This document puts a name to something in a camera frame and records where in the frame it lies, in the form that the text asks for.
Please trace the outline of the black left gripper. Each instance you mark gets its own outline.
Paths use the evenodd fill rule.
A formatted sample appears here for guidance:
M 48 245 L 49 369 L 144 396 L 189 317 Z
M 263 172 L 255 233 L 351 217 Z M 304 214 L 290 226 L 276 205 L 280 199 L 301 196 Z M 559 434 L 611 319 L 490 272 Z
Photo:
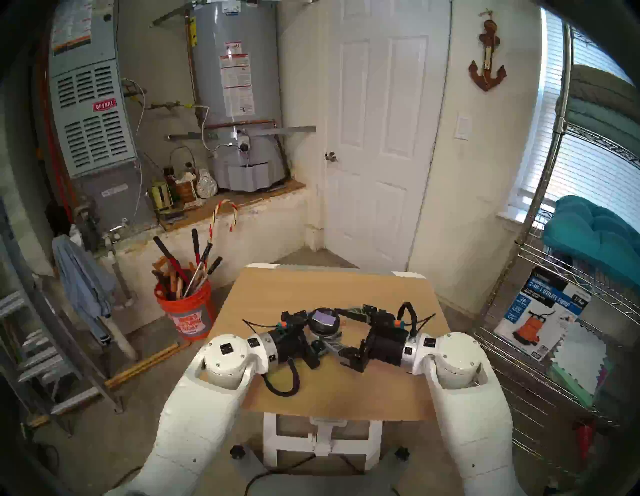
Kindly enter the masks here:
M 307 311 L 297 312 L 297 325 L 301 328 L 276 328 L 275 348 L 277 363 L 286 363 L 289 359 L 303 359 L 310 369 L 320 366 L 322 357 L 333 353 L 331 347 L 322 340 L 313 340 L 310 344 L 304 327 L 309 324 L 310 314 Z

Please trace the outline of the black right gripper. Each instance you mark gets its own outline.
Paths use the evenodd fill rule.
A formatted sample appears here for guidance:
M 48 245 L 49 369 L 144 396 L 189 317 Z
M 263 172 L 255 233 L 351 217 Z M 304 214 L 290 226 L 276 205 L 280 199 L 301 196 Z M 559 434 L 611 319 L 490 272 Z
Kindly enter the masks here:
M 353 321 L 376 325 L 370 328 L 367 343 L 360 342 L 358 347 L 337 343 L 333 345 L 333 353 L 338 362 L 358 373 L 363 373 L 369 360 L 378 360 L 393 366 L 402 364 L 408 331 L 396 327 L 378 326 L 381 321 L 380 310 L 372 305 L 350 308 L 334 308 L 337 315 Z

